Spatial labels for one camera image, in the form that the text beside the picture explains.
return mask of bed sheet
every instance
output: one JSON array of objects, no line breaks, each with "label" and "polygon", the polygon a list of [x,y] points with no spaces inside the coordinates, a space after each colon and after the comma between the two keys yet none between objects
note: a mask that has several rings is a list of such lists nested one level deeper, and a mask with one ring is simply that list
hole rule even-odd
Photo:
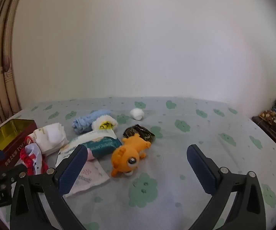
[{"label": "bed sheet", "polygon": [[[144,110],[142,121],[130,117],[135,107]],[[127,127],[139,123],[156,135],[156,141],[132,176],[112,177],[65,199],[86,229],[188,230],[211,198],[187,161],[191,144],[197,144],[218,167],[242,174],[254,171],[263,193],[267,229],[276,224],[276,144],[225,103],[180,97],[67,100],[36,104],[13,118],[34,119],[38,127],[59,122],[71,140],[76,136],[73,119],[98,109],[112,111],[119,123],[115,131],[119,139]],[[48,157],[49,167],[55,166],[56,159],[57,153]],[[99,162],[110,175],[110,155]],[[137,183],[145,189],[136,190]],[[234,197],[232,193],[216,227],[224,223]],[[41,200],[52,225],[60,229],[45,197]],[[1,210],[9,222],[9,206]]]}]

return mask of dark green packet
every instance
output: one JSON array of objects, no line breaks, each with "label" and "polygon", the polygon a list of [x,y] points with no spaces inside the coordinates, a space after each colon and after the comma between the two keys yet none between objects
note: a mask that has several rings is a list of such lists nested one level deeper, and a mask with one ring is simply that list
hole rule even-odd
[{"label": "dark green packet", "polygon": [[138,133],[139,136],[144,141],[148,141],[148,142],[152,143],[155,140],[155,135],[152,132],[150,132],[147,128],[144,128],[144,127],[140,126],[139,124],[136,124],[132,127],[127,128],[124,131],[123,136],[126,138],[129,138],[130,136],[133,136],[135,133]]},{"label": "dark green packet", "polygon": [[122,143],[119,139],[106,136],[100,140],[91,140],[82,145],[90,149],[94,158],[98,159],[113,153],[115,149],[122,145]]}]

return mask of red cloth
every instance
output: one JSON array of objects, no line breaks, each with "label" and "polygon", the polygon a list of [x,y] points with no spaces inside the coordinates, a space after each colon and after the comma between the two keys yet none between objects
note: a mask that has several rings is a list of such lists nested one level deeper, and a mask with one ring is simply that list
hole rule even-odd
[{"label": "red cloth", "polygon": [[34,162],[29,157],[29,155],[27,155],[25,148],[21,149],[20,158],[23,161],[23,163],[25,164],[25,166],[27,167],[27,174],[33,175],[34,174],[34,171],[33,171],[33,163]]},{"label": "red cloth", "polygon": [[[33,175],[34,174],[34,161],[32,160],[32,156],[27,155],[25,148],[21,149],[20,152],[20,158],[27,167],[27,175]],[[45,156],[42,155],[42,167],[41,167],[41,173],[45,173],[48,170],[48,165],[45,162]]]}]

